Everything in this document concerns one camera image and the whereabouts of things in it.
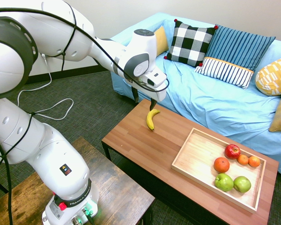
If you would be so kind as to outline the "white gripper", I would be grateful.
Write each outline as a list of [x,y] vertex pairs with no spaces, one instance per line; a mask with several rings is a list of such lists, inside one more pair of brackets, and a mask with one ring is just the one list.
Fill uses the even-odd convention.
[[132,81],[131,83],[133,98],[136,103],[139,102],[138,90],[149,96],[151,98],[149,109],[152,111],[157,102],[164,100],[166,97],[167,76],[162,71],[153,71],[138,78],[140,78],[138,82]]

